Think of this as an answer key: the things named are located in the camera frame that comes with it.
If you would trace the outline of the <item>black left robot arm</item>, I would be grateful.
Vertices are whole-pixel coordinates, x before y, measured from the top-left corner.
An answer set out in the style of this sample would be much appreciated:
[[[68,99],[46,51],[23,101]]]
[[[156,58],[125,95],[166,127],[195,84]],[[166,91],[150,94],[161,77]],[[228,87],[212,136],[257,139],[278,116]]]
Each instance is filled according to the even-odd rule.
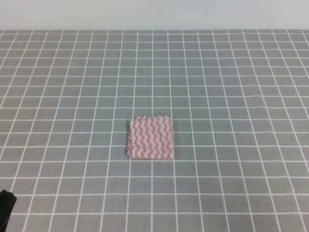
[[[13,193],[2,190],[0,192],[0,232],[6,232],[6,228],[17,198]]]

